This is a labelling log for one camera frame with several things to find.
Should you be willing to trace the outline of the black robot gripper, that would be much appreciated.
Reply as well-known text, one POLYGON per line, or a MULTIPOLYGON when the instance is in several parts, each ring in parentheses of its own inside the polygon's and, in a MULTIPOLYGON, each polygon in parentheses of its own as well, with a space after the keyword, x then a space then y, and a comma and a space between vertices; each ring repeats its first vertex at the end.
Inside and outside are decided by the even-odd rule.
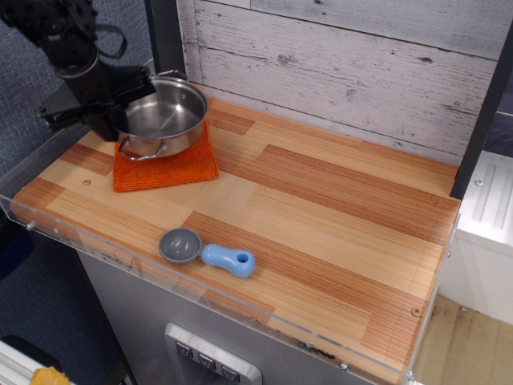
POLYGON ((81 75, 66 77, 37 113, 51 129, 84 122, 102 139, 116 142, 129 127, 128 105, 155 92, 147 67, 115 67, 98 61, 81 75))

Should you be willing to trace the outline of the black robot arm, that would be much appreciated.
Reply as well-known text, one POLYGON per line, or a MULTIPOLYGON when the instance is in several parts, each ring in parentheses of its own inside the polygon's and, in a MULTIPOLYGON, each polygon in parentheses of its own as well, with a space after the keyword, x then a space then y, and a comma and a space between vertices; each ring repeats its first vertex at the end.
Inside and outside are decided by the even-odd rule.
POLYGON ((119 34, 116 26, 98 24, 90 1, 3 1, 1 20, 17 29, 46 55, 60 88, 38 107, 38 116, 57 131, 88 125, 106 141, 128 132, 128 104, 154 93, 145 66, 116 67, 101 60, 100 31, 119 34))

